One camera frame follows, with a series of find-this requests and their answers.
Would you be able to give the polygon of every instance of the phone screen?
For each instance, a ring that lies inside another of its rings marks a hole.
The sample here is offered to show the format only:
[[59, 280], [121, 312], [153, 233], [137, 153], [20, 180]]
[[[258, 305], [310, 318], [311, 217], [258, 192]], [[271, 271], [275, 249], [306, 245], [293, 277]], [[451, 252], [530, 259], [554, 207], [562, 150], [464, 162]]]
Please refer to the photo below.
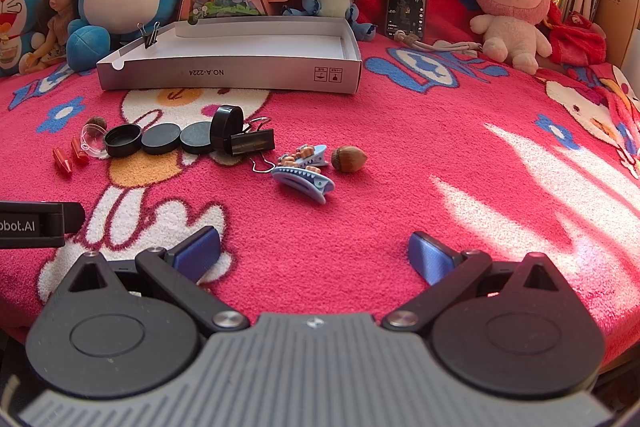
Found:
[[422, 38], [427, 0], [388, 0], [385, 33], [393, 38], [398, 30]]

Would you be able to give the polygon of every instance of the acorn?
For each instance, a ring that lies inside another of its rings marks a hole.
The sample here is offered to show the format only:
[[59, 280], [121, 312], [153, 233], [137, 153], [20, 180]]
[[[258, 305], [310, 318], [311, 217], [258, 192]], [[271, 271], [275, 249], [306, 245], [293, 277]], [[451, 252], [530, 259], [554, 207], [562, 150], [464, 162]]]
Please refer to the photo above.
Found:
[[355, 172], [362, 169], [367, 161], [367, 155], [353, 145], [338, 147], [331, 153], [331, 165], [340, 172]]
[[94, 125], [97, 125], [98, 127], [102, 127], [104, 130], [107, 130], [107, 121], [101, 116], [92, 116], [89, 120], [86, 121], [86, 123], [92, 123]]

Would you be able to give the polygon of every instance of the red blanket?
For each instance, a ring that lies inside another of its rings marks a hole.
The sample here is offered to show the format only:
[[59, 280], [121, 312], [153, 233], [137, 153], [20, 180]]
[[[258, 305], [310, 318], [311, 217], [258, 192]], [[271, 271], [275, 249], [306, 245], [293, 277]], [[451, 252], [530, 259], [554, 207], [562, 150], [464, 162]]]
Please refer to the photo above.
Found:
[[[428, 0], [428, 31], [467, 39], [470, 0]], [[358, 0], [382, 23], [384, 0]], [[0, 84], [0, 194], [81, 201], [84, 229], [57, 250], [0, 251], [0, 326], [28, 327], [85, 250], [131, 259], [216, 226], [223, 255], [208, 287], [255, 319], [270, 312], [380, 317], [425, 288], [406, 242], [425, 230], [452, 248], [494, 259], [549, 254], [607, 335], [607, 360], [640, 337], [640, 187], [538, 79], [453, 54], [420, 54], [377, 36], [361, 44], [353, 96], [236, 89], [102, 92], [97, 74], [66, 66]], [[276, 155], [303, 143], [352, 144], [369, 160], [355, 174], [324, 170], [336, 189], [319, 206], [248, 161], [182, 152], [92, 161], [71, 178], [82, 124], [203, 120], [223, 103], [270, 116]]]

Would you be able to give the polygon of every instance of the blue flower print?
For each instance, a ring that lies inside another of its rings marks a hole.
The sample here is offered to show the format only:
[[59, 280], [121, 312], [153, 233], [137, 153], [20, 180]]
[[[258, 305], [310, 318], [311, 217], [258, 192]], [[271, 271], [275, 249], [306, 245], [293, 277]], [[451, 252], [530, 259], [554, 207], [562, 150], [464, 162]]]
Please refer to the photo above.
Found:
[[76, 114], [84, 111], [84, 105], [81, 105], [82, 96], [77, 96], [70, 102], [61, 103], [53, 107], [49, 114], [49, 118], [42, 122], [36, 129], [37, 133], [49, 131], [50, 133], [58, 132], [66, 125], [66, 122]]
[[580, 146], [574, 141], [574, 135], [566, 127], [553, 123], [545, 115], [539, 114], [535, 124], [545, 132], [556, 137], [558, 143], [567, 149], [580, 150]]

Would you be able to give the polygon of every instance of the doll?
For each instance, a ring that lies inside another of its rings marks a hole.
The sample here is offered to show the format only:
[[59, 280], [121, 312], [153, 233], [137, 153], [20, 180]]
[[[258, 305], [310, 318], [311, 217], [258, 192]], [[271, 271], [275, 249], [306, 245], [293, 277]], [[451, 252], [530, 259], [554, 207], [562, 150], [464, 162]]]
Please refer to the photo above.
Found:
[[33, 73], [66, 60], [69, 23], [78, 19], [78, 0], [40, 0], [38, 26], [47, 37], [20, 63], [20, 73]]
[[484, 35], [482, 51], [492, 60], [511, 59], [513, 68], [535, 74], [536, 53], [551, 54], [551, 44], [535, 27], [549, 10], [550, 0], [477, 0], [485, 15], [471, 19], [471, 31]]

